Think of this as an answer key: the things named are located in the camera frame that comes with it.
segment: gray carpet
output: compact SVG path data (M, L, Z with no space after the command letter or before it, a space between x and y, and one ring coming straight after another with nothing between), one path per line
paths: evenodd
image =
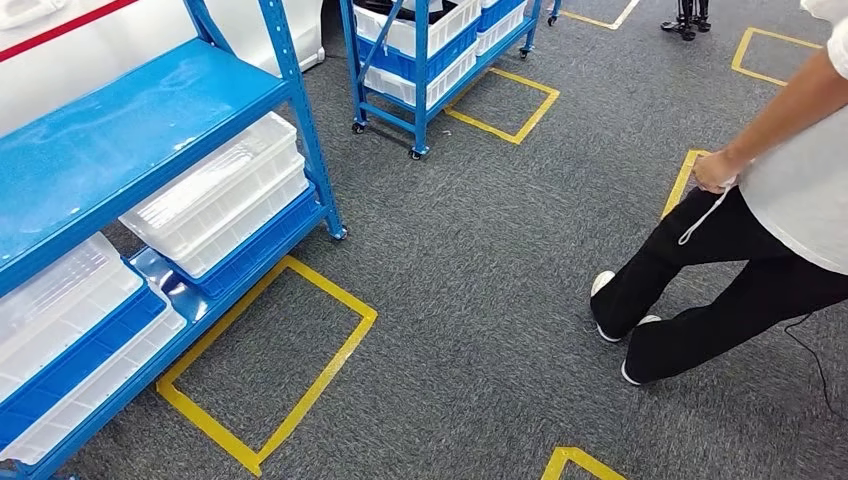
M614 20L623 0L572 0ZM289 440L270 479L538 479L576 446L628 479L837 479L848 425L826 408L810 355L778 329L702 368L644 388L618 375L624 346L592 330L588 285L656 224L690 148L719 148L775 94L730 69L748 26L822 43L796 0L716 2L693 43L659 31L670 0L642 0L618 31L569 18L539 29L527 61L499 61L562 92L520 146L446 115L425 162L410 137L350 134L343 39L306 75L351 237L314 232L294 255L379 312L370 333ZM751 43L746 64L788 75L804 52ZM536 92L492 75L461 102L510 130ZM138 243L109 234L125 252ZM660 315L709 302L738 265L686 270ZM833 403L848 411L848 310L799 328ZM282 421L356 319L284 275L178 385L253 447ZM151 389L66 466L85 480L248 479ZM563 478L589 478L569 466Z

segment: yellow tape square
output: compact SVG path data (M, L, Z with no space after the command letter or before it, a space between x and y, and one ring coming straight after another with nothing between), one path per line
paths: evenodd
M556 99L559 98L559 90L553 89L553 88L551 88L547 85L542 85L541 83L534 82L533 80L530 80L528 78L524 78L524 77L516 75L514 73L505 72L505 71L503 71L499 68L492 67L487 71L487 73L488 72L494 73L496 75L500 75L504 78L508 78L512 81L521 83L523 85L527 85L528 87L535 88L536 90L541 90L542 92L548 94L547 98L545 98L545 100L542 102L542 105L535 112L533 112L533 115L530 115L530 119L527 120L527 122L524 123L524 125L521 127L520 130L518 130L518 133L513 134L513 133L504 132L503 130L500 130L499 128L493 127L493 126L489 125L488 123L482 122L480 120L477 120L476 118L470 117L470 116L468 116L464 113L457 112L456 110L454 110L453 107L460 100L462 100L462 97L464 97L465 94L468 93L468 90L470 90L471 87L474 86L473 84L470 85L463 92L461 92L459 95L457 95L456 98L454 98L453 101L451 101L448 104L448 106L445 107L445 113L447 113L448 115L450 115L451 117L453 117L457 120L463 121L463 122L465 122L469 125L473 125L473 126L479 128L481 130L484 130L484 131L487 131L491 134L497 135L498 137L501 137L502 139L506 140L507 142L511 142L511 143L516 144L516 145L519 145L519 144L521 144L522 141L524 141L524 139L527 137L527 135L530 133L530 131L533 130L533 128L536 126L536 124L539 123L539 120L541 120L542 116L544 116L545 113L547 113L547 111L551 108L551 105L553 105L553 103L556 101Z
M616 18L615 21L612 23L602 22L600 20L595 20L594 18L584 17L583 15L568 12L565 10L560 10L559 13L560 15L565 15L566 17L573 18L575 20L580 20L581 22L591 23L592 25L601 28L607 28L609 30L618 30L618 27L620 27L621 24L624 23L625 20L627 20L627 17L630 16L630 12L632 12L633 9L636 8L636 5L639 4L639 1L640 0L630 0L630 3L628 3L627 6L624 7L624 11L622 11L618 18Z
M743 75L747 75L749 77L753 77L759 80L765 80L766 82L771 82L775 85L780 85L781 87L786 86L786 81L748 70L747 68L742 66L742 60L744 60L745 58L745 53L748 51L748 46L751 44L751 38L754 36L755 33L758 35L765 35L767 37L784 40L790 43L794 43L796 45L801 45L802 47L809 47L815 49L822 48L821 45L817 45L815 43L806 42L797 38L787 37L786 35L769 32L767 30L762 30L755 27L748 27L748 29L745 30L745 33L742 35L742 40L739 42L739 47L736 48L736 54L733 56L733 62L730 64L731 68Z
M680 167L680 171L677 172L677 179L674 181L674 186L671 187L671 192L668 194L668 200L665 202L665 208L663 208L661 218L668 215L668 212L672 211L680 203L680 197L683 196L683 190L686 189L686 183L689 182L689 175L692 174L692 167L695 166L695 160L698 157L709 154L710 152L706 150L689 150L686 158L683 159L683 165Z
M314 284L324 292L331 295L336 300L356 312L362 317L362 320L350 334L344 345L330 360L330 363L324 367L324 370L318 375L318 378L312 383L306 393L289 412L288 416L283 420L283 423L271 434L265 445L254 452L250 447L236 438L232 432L227 430L211 415L206 413L199 405L194 403L184 393L177 390L174 386L174 381L203 353L210 345L238 318L245 310L253 303L254 300L273 282L286 268L291 268L300 276L305 278L310 283ZM303 420L303 417L312 408L312 405L318 400L318 397L327 388L336 373L342 368L348 357L353 353L368 330L374 324L377 318L377 312L351 295L342 290L339 286L327 280L318 272L307 267L293 257L286 256L279 263L274 265L271 270L262 277L256 285L253 286L235 305L225 313L218 322L209 329L200 340L197 341L179 360L177 360L171 368L165 372L162 377L156 381L156 391L159 392L165 400L174 406L183 416L195 426L200 428L206 435L221 446L233 458L238 460L251 473L257 477L262 474L259 465L264 462L274 450L291 435L295 427Z
M560 480L568 462L577 464L600 480L625 480L613 469L577 447L555 448L551 459L548 461L548 466L542 474L542 480Z

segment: blue plastic bin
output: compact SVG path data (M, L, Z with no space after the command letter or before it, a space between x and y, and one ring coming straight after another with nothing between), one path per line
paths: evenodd
M299 232L305 225L312 225L310 220L321 210L321 205L316 198L315 185L310 182L309 187L286 208L199 279L191 278L177 264L167 259L166 261L186 283L195 285L212 298L220 297L232 285L237 284L239 279L250 275L258 265L268 259L269 255L279 250L292 235Z
M522 1L523 0L498 0L498 2L491 7L484 8L480 14L480 23L477 25L477 31L485 32L486 30L494 27L495 24L502 18L509 15L510 12L521 5Z
M479 18L475 19L442 49L430 55L430 58L427 59L427 83L435 80L454 60L462 55L462 52L468 50L477 40L477 31L479 30L477 25L479 21ZM356 39L359 43L359 61L365 62L365 59L368 58L368 52L374 48L374 42L358 35ZM387 47L385 43L374 53L374 57L371 59L371 66L399 75L410 82L415 82L415 57L410 57L394 47Z
M0 450L165 310L147 284L0 404Z

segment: stacked bins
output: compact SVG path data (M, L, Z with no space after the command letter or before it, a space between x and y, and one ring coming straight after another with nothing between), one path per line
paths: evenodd
M476 64L481 0L445 0L444 17L428 28L427 108L436 104ZM374 47L387 17L354 6L359 60ZM415 106L415 23L395 20L372 58L365 86Z
M285 234L318 211L296 139L294 126L269 113L120 220L217 297L259 261L262 232L276 226Z
M100 233L0 298L0 461L36 464L185 325Z
M483 0L477 27L477 55L483 56L524 21L527 0Z

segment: black cable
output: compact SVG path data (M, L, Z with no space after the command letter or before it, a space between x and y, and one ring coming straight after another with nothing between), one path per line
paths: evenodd
M802 347L804 347L804 349L806 349L808 352L813 354L813 358L816 359L816 365L818 365L818 367L819 367L819 376L822 379L822 390L824 390L824 403L827 404L827 409L830 410L830 413L836 415L837 417L841 418L842 420L848 421L848 418L846 418L841 413L837 412L833 408L833 406L830 404L830 394L827 393L827 380L824 378L824 368L822 368L821 360L819 360L818 354L816 354L816 352L813 351L812 348L808 347L806 343L802 342L798 337L796 337L795 335L792 334L792 332L789 331L790 328L797 327L798 325L801 325L802 323L806 322L811 316L813 316L813 314L808 313L807 316L805 316L801 320L798 320L795 323L792 323L792 324L789 324L789 325L783 327L783 333L792 337L792 339L795 340L796 342L798 342L799 345L801 345Z

